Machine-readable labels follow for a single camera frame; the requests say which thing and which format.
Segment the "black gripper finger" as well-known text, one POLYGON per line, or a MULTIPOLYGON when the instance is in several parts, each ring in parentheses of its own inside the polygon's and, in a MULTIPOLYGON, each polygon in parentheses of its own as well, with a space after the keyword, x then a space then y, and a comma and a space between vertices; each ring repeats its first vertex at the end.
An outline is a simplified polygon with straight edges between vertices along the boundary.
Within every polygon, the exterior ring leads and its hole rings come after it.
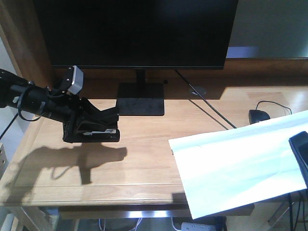
POLYGON ((308 186, 308 133, 302 131, 289 139, 290 147, 298 162, 306 186, 308 186))

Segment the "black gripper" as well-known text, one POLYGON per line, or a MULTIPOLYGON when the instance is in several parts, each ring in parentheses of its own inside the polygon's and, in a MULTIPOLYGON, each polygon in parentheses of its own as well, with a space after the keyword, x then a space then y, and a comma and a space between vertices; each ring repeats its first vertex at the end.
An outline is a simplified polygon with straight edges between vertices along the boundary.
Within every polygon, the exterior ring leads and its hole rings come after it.
POLYGON ((88 99, 73 94, 72 78, 59 80, 47 92, 45 117, 62 122, 63 141, 96 142, 96 122, 111 125, 119 121, 119 107, 99 110, 88 99))

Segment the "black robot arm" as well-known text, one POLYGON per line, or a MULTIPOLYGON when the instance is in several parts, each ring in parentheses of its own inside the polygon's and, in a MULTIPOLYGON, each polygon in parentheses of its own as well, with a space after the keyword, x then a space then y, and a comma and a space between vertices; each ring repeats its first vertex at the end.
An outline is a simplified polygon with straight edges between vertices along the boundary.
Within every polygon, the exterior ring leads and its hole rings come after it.
POLYGON ((0 106, 23 111, 61 122, 63 141, 118 142, 119 108, 96 108, 87 98, 80 98, 84 74, 77 66, 67 69, 64 78, 53 88, 41 88, 6 70, 0 71, 0 106))

